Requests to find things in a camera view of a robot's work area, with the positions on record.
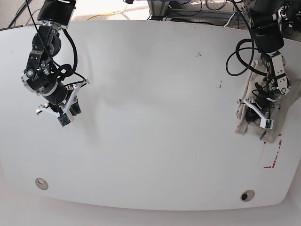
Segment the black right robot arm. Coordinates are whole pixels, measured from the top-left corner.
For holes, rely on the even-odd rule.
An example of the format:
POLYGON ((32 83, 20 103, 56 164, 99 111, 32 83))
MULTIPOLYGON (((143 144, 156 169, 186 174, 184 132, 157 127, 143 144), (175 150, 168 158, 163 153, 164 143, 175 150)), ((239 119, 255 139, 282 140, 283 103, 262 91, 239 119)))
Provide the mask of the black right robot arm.
POLYGON ((67 32, 76 2, 74 0, 46 0, 39 12, 36 34, 32 40, 26 69, 22 72, 23 85, 32 93, 42 96, 46 103, 36 114, 47 112, 56 117, 62 127, 81 113, 77 93, 89 81, 76 72, 78 53, 75 43, 67 32), (59 65, 54 61, 61 49, 59 32, 63 31, 71 44, 73 64, 59 65))

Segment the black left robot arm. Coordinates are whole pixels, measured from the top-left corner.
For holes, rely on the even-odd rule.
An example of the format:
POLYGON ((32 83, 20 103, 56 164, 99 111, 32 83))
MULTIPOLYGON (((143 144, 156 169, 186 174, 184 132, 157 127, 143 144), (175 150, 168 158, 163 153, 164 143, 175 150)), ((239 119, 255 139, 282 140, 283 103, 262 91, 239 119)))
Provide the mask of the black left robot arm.
POLYGON ((291 91, 280 53, 284 46, 278 23, 282 0, 245 0, 242 14, 250 28, 251 43, 257 47, 261 61, 249 66, 251 71, 242 99, 242 116, 263 129, 273 127, 272 110, 276 102, 291 91))

